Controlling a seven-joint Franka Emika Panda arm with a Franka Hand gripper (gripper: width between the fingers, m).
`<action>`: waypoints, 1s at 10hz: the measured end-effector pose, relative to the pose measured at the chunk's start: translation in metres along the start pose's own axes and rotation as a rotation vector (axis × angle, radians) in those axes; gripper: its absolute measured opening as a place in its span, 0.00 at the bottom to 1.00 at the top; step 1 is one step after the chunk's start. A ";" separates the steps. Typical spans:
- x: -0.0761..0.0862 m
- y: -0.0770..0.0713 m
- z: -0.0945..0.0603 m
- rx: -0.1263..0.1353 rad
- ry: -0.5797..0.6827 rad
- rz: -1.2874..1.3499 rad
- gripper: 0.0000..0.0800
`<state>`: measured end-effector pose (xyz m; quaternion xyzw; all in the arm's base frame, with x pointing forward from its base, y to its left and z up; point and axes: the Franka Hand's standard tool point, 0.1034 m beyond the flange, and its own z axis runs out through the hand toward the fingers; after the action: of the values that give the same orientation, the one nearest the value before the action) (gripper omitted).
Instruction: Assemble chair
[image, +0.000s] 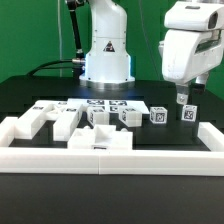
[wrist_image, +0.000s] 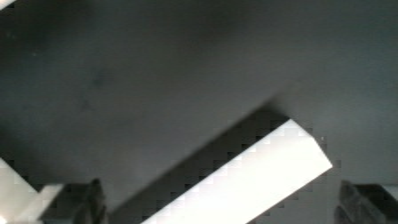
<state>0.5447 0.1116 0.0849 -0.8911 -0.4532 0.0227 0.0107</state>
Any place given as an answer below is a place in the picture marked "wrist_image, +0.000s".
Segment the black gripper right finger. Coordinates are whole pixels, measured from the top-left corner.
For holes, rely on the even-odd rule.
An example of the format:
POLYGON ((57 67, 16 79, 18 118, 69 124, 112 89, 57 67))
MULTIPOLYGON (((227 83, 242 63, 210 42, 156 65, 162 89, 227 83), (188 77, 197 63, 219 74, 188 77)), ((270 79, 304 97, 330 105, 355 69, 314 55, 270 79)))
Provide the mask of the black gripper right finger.
POLYGON ((341 182, 334 224, 398 224, 398 185, 341 182))

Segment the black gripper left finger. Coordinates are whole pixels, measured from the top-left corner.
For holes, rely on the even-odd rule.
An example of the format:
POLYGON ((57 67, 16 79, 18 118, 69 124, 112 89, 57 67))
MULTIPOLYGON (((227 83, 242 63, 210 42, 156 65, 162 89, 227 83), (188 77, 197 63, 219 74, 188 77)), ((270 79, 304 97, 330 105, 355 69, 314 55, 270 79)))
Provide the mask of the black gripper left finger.
POLYGON ((39 221, 44 224, 108 224, 105 193, 98 179, 62 187, 39 221))

